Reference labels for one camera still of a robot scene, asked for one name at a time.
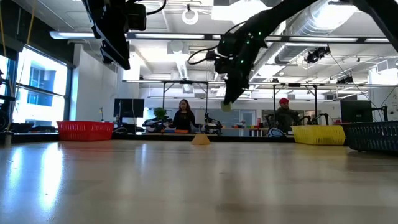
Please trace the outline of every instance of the red basket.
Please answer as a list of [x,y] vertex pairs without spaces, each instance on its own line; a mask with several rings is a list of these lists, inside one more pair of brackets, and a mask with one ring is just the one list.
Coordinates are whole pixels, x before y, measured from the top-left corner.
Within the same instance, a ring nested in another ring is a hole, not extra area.
[[113,123],[94,121],[57,121],[61,141],[111,140]]

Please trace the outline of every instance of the yellow plastic basket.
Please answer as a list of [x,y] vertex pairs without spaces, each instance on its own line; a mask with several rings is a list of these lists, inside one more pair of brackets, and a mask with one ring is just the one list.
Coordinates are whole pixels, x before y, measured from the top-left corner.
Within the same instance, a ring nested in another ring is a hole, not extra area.
[[297,143],[342,146],[346,139],[340,125],[292,126]]

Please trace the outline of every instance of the bag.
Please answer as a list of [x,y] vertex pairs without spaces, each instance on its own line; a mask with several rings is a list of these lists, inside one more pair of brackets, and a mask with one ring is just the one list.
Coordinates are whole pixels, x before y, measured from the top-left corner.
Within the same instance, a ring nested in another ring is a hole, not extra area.
[[267,137],[286,137],[286,135],[277,128],[271,128],[268,130]]

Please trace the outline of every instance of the man with red cap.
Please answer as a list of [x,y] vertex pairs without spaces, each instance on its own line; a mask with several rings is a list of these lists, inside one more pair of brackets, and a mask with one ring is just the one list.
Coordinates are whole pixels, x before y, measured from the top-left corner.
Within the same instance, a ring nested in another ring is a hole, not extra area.
[[279,100],[280,108],[276,111],[276,120],[278,121],[278,128],[287,133],[291,131],[291,126],[299,122],[299,112],[289,108],[289,100],[282,98]]

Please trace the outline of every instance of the dark clothing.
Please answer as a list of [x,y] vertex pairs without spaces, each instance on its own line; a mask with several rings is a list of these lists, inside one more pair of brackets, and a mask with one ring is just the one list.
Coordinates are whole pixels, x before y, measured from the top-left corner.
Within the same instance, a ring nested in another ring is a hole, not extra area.
[[299,123],[299,119],[299,112],[297,111],[282,107],[276,110],[276,120],[279,124],[277,127],[284,133],[291,131],[291,126]]
[[195,124],[195,115],[193,113],[181,113],[181,111],[176,112],[173,120],[173,124],[170,126],[170,128],[176,128],[177,130],[188,130],[191,132],[191,123],[195,126],[198,127]]

